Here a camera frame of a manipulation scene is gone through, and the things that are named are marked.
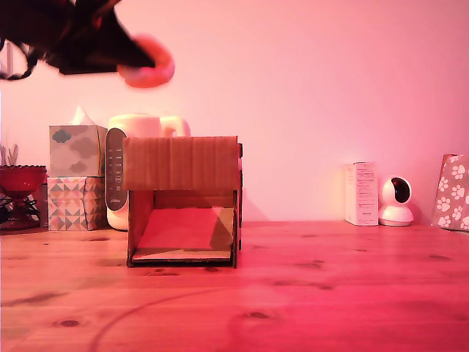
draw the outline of wooden table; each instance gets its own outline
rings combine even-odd
[[[238,269],[127,268],[126,240],[3,235],[1,350],[469,351],[462,233],[246,223]]]

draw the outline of paw print bag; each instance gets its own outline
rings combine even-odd
[[[469,232],[469,155],[444,155],[432,225]]]

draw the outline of open box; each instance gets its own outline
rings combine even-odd
[[[128,266],[224,262],[241,248],[237,137],[126,138]]]

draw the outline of security camera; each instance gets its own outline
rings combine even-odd
[[[407,226],[413,221],[413,214],[406,204],[412,197],[412,187],[403,177],[390,177],[381,191],[382,205],[378,214],[380,224]]]

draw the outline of red bowl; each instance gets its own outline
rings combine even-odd
[[[29,195],[45,181],[45,166],[0,166],[0,188],[7,196]]]

